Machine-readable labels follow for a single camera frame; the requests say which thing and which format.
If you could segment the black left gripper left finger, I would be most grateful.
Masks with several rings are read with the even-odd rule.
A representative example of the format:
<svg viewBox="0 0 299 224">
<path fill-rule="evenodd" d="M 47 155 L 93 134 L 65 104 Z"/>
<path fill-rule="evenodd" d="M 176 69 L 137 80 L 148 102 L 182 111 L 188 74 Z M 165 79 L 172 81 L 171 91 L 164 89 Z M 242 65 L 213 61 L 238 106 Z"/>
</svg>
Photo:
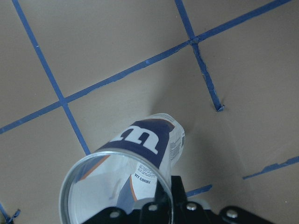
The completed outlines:
<svg viewBox="0 0 299 224">
<path fill-rule="evenodd" d="M 127 213 L 119 207 L 108 207 L 86 220 L 87 224 L 169 224 L 171 202 L 160 184 L 154 198 L 142 199 Z"/>
</svg>

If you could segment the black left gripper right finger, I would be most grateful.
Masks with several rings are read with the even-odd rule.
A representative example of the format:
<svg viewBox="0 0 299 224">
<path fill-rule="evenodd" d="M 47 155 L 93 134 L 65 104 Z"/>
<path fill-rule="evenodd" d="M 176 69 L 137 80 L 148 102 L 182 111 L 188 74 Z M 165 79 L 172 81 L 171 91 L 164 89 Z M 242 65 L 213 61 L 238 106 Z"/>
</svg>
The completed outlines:
<svg viewBox="0 0 299 224">
<path fill-rule="evenodd" d="M 180 176 L 171 176 L 170 224 L 209 224 L 204 203 L 189 200 Z"/>
</svg>

